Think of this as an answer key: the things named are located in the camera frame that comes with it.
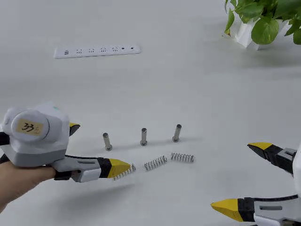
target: potted plant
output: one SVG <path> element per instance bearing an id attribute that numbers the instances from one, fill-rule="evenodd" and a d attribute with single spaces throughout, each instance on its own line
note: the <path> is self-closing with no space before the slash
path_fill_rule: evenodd
<path id="1" fill-rule="evenodd" d="M 226 0 L 226 11 L 228 3 L 231 7 L 225 33 L 245 47 L 258 49 L 272 43 L 287 22 L 291 27 L 285 36 L 293 35 L 294 43 L 301 45 L 301 0 Z M 236 30 L 232 27 L 234 13 L 241 20 Z"/>

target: white cylindrical cap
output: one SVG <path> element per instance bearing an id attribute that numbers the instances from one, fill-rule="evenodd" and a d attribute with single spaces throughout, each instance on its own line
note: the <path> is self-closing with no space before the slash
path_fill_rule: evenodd
<path id="1" fill-rule="evenodd" d="M 11 122 L 12 136 L 23 142 L 36 142 L 46 137 L 49 123 L 46 115 L 37 110 L 19 113 Z"/>

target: white plant pot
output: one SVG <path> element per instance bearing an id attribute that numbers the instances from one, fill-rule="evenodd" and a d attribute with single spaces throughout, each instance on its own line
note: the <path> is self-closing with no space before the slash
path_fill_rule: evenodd
<path id="1" fill-rule="evenodd" d="M 282 31 L 282 29 L 287 24 L 287 21 L 282 22 L 282 20 L 277 20 L 279 23 L 279 32 Z M 231 31 L 231 35 L 234 37 L 234 40 L 238 42 L 239 44 L 243 45 L 245 48 L 253 48 L 255 50 L 260 50 L 264 48 L 268 48 L 269 45 L 258 45 L 255 42 L 252 41 L 251 33 L 253 30 L 253 27 L 255 25 L 256 21 L 253 22 L 252 20 L 248 22 L 247 24 L 244 24 L 240 22 L 237 24 L 238 28 L 234 28 L 233 31 Z"/>

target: bolt head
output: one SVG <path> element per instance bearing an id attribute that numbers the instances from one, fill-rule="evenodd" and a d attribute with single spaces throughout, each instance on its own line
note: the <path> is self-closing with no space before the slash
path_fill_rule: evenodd
<path id="1" fill-rule="evenodd" d="M 176 140 L 176 139 L 173 137 L 173 141 L 174 141 L 175 143 L 179 142 L 179 140 L 180 140 L 180 139 L 177 139 L 177 140 Z"/>
<path id="2" fill-rule="evenodd" d="M 105 147 L 105 150 L 110 151 L 110 150 L 112 150 L 112 148 L 113 148 L 112 145 L 110 145 L 109 148 Z"/>
<path id="3" fill-rule="evenodd" d="M 140 141 L 141 146 L 146 146 L 147 145 L 147 140 L 145 141 L 145 143 L 143 143 L 142 141 Z"/>

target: gray plastic part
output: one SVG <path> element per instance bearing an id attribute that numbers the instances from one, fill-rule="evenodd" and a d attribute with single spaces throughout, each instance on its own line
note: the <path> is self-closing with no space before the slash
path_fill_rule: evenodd
<path id="1" fill-rule="evenodd" d="M 295 149 L 285 148 L 281 152 L 279 152 L 277 155 L 280 155 L 293 162 L 293 157 L 296 154 L 296 152 L 297 152 L 297 150 L 295 150 Z"/>
<path id="2" fill-rule="evenodd" d="M 301 199 L 291 199 L 279 202 L 254 202 L 255 215 L 282 222 L 292 220 L 301 222 Z"/>
<path id="3" fill-rule="evenodd" d="M 18 153 L 10 145 L 1 146 L 4 154 L 18 167 L 37 167 L 50 164 L 65 157 L 66 150 L 58 150 L 50 153 L 27 154 Z"/>
<path id="4" fill-rule="evenodd" d="M 51 166 L 58 172 L 74 171 L 72 179 L 76 182 L 97 180 L 101 169 L 97 159 L 73 158 L 66 156 L 64 159 L 55 161 Z"/>

